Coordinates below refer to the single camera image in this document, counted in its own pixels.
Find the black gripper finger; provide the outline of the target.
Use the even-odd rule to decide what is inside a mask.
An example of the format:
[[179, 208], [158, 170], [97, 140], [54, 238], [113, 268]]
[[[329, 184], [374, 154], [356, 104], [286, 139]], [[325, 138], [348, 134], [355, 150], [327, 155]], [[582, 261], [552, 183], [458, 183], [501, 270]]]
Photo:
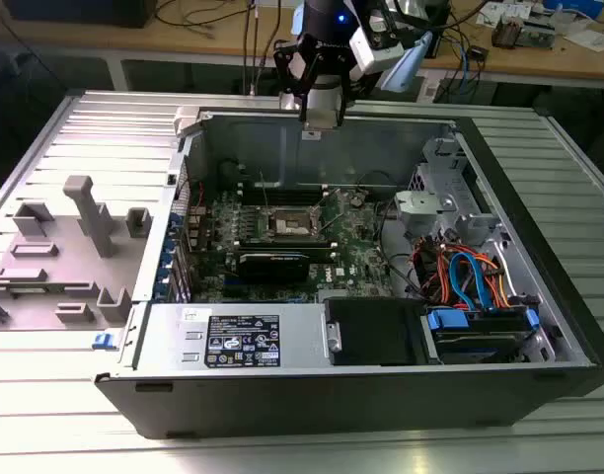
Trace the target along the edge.
[[[302, 72], [295, 76], [290, 69], [291, 61], [298, 55], [302, 60]], [[298, 100], [299, 120], [307, 116], [308, 95], [313, 86], [313, 40], [299, 39], [297, 42], [279, 40], [274, 48], [273, 59], [278, 75], [280, 90]]]
[[337, 126], [343, 123], [346, 106], [351, 96], [350, 70], [354, 65], [354, 57], [348, 48], [338, 48], [332, 53], [330, 60], [331, 74], [339, 79], [337, 98]]

